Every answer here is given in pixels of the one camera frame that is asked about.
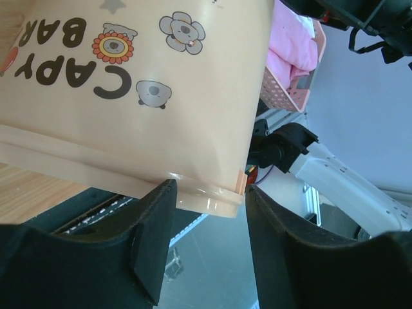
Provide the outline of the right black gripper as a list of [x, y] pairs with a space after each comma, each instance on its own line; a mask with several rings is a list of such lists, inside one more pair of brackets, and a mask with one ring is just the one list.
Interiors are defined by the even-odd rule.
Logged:
[[[391, 64], [411, 56], [411, 1], [408, 0], [295, 0], [283, 1], [294, 13], [322, 24], [351, 29], [348, 48], [356, 54], [380, 50]], [[363, 31], [381, 41], [357, 49], [357, 34]]]

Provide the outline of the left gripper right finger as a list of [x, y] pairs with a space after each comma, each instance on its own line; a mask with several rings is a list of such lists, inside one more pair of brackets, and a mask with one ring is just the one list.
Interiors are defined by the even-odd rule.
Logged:
[[245, 205], [261, 308], [410, 308], [411, 233], [367, 241], [309, 222], [249, 185]]

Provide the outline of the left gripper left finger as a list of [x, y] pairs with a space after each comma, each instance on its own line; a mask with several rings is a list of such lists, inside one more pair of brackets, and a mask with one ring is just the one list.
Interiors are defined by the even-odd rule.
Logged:
[[152, 308], [159, 303], [177, 183], [76, 234], [1, 226], [2, 308]]

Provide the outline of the peach cartoon plastic bucket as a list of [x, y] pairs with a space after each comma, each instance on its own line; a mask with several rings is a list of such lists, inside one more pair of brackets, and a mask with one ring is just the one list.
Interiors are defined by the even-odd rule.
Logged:
[[273, 1], [2, 1], [1, 162], [179, 209], [243, 203]]

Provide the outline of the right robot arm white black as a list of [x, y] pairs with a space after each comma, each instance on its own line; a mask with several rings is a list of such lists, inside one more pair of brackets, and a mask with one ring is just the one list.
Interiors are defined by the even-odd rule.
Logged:
[[[380, 49], [387, 64], [411, 56], [411, 1], [283, 1], [296, 14], [331, 17], [329, 26], [351, 28], [349, 49], [364, 54]], [[252, 137], [247, 162], [271, 165], [319, 190], [370, 236], [411, 231], [411, 209], [390, 198], [346, 167], [297, 123], [267, 136]]]

